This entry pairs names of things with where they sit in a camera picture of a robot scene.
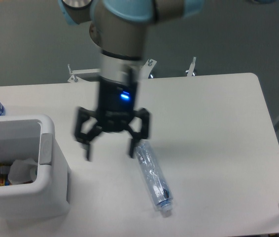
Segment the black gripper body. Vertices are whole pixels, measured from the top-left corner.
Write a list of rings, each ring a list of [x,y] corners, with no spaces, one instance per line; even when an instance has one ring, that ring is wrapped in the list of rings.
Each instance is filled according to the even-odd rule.
[[[137,87],[100,78],[96,119],[103,132],[121,132],[134,118]]]

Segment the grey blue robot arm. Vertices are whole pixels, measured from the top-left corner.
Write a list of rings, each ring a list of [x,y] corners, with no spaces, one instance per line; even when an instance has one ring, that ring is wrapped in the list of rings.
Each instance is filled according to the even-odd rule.
[[[201,11],[202,0],[61,0],[70,25],[90,23],[89,34],[100,48],[99,92],[96,110],[79,108],[74,137],[86,152],[101,133],[127,131],[129,156],[149,137],[150,113],[135,110],[140,66],[147,28]]]

